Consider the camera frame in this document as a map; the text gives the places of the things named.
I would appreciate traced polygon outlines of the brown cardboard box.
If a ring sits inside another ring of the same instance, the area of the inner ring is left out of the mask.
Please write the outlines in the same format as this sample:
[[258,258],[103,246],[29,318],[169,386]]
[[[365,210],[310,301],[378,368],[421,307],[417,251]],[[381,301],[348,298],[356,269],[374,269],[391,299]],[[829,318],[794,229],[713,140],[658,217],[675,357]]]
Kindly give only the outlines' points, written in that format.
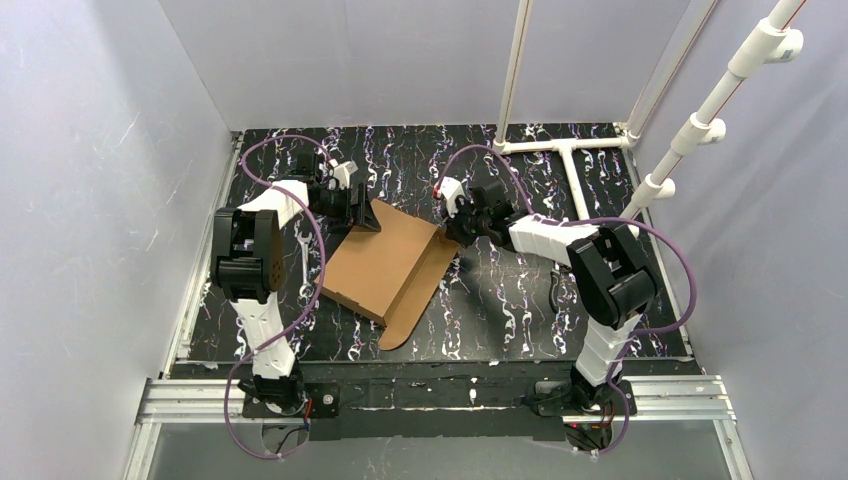
[[322,295],[383,328],[378,348],[409,339],[460,246],[444,229],[381,200],[381,230],[353,227],[323,269]]

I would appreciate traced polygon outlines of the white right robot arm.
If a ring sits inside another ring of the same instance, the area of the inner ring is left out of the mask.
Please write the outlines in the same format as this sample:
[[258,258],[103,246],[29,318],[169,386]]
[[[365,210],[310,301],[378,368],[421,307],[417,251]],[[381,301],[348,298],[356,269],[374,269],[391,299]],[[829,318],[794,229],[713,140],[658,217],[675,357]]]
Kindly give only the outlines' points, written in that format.
[[620,371],[620,354],[662,282],[630,227],[554,220],[517,210],[498,184],[465,190],[446,177],[434,189],[443,201],[449,239],[464,247],[479,238],[507,251],[551,260],[570,270],[589,316],[572,381],[596,388]]

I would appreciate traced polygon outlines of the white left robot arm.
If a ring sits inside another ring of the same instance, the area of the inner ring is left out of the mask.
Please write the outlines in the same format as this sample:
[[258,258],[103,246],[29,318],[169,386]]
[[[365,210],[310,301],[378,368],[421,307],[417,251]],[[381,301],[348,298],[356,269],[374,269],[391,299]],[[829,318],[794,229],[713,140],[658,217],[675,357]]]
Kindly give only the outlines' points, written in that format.
[[325,171],[319,160],[316,154],[300,156],[289,176],[268,184],[257,198],[214,215],[210,277],[243,321],[258,378],[287,379],[296,362],[286,339],[269,342],[283,331],[277,304],[284,273],[282,227],[309,210],[334,220],[333,232],[353,226],[381,230],[366,185],[354,180],[356,163],[332,160]]

